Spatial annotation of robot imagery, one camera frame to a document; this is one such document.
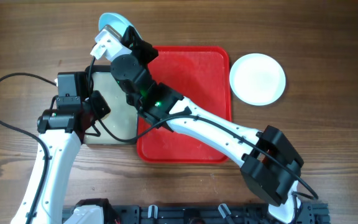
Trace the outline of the light blue plate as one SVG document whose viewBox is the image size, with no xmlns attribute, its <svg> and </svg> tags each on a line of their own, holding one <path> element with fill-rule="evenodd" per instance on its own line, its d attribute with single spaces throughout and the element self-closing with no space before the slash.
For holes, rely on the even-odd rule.
<svg viewBox="0 0 358 224">
<path fill-rule="evenodd" d="M 128 19 L 115 12 L 105 12 L 99 17 L 99 31 L 106 25 L 111 26 L 121 37 L 124 36 L 124 33 L 129 26 L 134 27 Z"/>
</svg>

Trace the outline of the white plate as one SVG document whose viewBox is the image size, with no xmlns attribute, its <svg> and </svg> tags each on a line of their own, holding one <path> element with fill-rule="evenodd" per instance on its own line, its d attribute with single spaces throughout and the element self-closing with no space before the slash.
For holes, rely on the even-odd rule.
<svg viewBox="0 0 358 224">
<path fill-rule="evenodd" d="M 272 57 L 252 53 L 236 60 L 229 72 L 229 84 L 234 95 L 244 103 L 266 106 L 284 93 L 286 76 L 282 66 Z"/>
</svg>

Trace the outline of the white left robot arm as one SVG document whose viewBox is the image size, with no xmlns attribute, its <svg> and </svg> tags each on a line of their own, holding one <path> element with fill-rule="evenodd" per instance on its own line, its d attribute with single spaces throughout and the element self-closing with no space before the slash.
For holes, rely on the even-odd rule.
<svg viewBox="0 0 358 224">
<path fill-rule="evenodd" d="M 100 92 L 88 90 L 86 72 L 57 75 L 56 107 L 45 110 L 37 121 L 40 143 L 21 205 L 13 223 L 61 223 L 70 171 L 83 144 L 85 132 L 94 126 L 89 100 L 109 108 Z"/>
</svg>

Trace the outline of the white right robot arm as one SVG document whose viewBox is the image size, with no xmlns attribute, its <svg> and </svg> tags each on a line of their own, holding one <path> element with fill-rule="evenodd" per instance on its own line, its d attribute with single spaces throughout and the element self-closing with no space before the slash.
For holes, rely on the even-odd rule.
<svg viewBox="0 0 358 224">
<path fill-rule="evenodd" d="M 148 63 L 158 52 L 129 26 L 112 33 L 111 74 L 126 94 L 127 104 L 152 128 L 197 139 L 223 153 L 240 168 L 249 190 L 269 204 L 271 216 L 283 223 L 296 219 L 295 196 L 303 159 L 281 130 L 239 126 L 212 114 L 151 76 Z"/>
</svg>

